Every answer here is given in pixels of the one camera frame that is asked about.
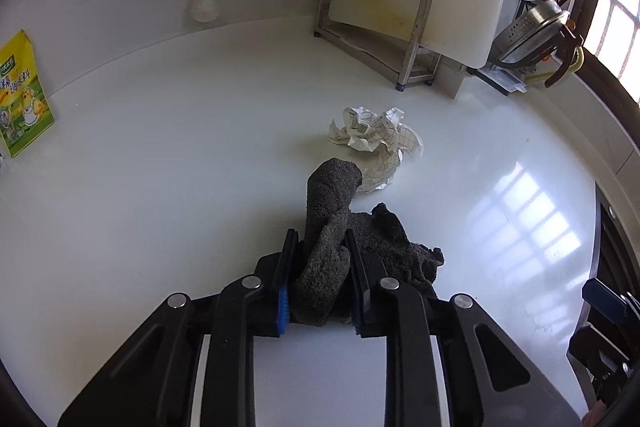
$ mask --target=crumpled napkin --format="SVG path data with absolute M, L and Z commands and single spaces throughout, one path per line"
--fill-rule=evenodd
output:
M 420 156 L 424 144 L 409 126 L 400 123 L 404 112 L 394 107 L 382 116 L 364 107 L 347 107 L 342 112 L 344 127 L 338 129 L 335 120 L 329 126 L 328 140 L 338 145 L 348 145 L 357 151 L 378 152 L 378 161 L 362 173 L 360 192 L 372 192 L 385 188 L 402 163 L 404 154 Z

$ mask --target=gray towel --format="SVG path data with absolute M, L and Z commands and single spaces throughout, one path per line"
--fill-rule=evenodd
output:
M 291 310 L 300 323 L 322 326 L 330 317 L 349 320 L 351 294 L 344 282 L 351 259 L 340 245 L 347 229 L 353 229 L 363 257 L 380 257 L 391 277 L 435 297 L 431 283 L 444 263 L 442 252 L 410 243 L 398 216 L 384 203 L 371 214 L 352 213 L 349 204 L 361 183 L 360 169 L 337 158 L 324 162 L 309 177 L 302 258 L 290 286 Z

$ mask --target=kitchen counter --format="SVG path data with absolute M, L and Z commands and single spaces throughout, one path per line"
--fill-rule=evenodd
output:
M 411 241 L 586 411 L 566 359 L 593 258 L 594 178 L 526 100 L 480 80 L 398 93 L 314 39 L 243 23 L 127 55 L 54 94 L 56 124 L 0 169 L 0 358 L 35 411 L 66 406 L 169 294 L 219 292 L 305 222 L 306 179 L 361 158 L 326 140 L 347 106 L 398 106 L 425 143 L 382 191 Z M 381 425 L 385 341 L 291 327 L 257 339 L 257 426 Z

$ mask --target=yellow seasoning packet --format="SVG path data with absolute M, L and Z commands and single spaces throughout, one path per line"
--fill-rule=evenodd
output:
M 33 46 L 24 30 L 20 30 L 0 50 L 0 132 L 11 157 L 52 123 Z

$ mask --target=cartoon chick illustration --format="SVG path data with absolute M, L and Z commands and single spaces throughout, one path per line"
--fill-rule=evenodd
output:
M 29 127 L 34 125 L 47 108 L 47 104 L 33 96 L 33 89 L 24 86 L 22 88 L 22 116 L 24 123 Z

